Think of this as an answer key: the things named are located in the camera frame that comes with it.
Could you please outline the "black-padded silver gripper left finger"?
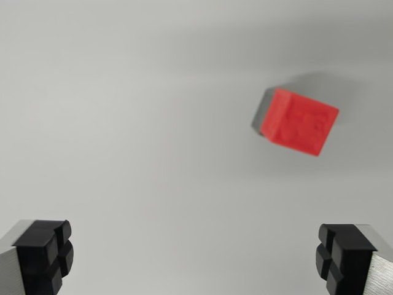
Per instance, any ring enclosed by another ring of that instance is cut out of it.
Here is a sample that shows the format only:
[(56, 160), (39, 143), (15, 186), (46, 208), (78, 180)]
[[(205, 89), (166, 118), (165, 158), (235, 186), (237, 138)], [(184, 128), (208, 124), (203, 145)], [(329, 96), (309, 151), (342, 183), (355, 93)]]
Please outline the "black-padded silver gripper left finger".
[(1, 294), (55, 295), (74, 249), (69, 221), (22, 219), (1, 237)]

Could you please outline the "black-padded silver gripper right finger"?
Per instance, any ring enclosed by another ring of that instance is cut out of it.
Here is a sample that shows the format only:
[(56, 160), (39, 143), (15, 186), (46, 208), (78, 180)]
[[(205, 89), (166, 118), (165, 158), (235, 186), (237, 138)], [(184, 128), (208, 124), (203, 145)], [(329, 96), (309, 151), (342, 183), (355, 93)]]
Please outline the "black-padded silver gripper right finger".
[(392, 247), (368, 224), (321, 224), (316, 268), (329, 294), (392, 294)]

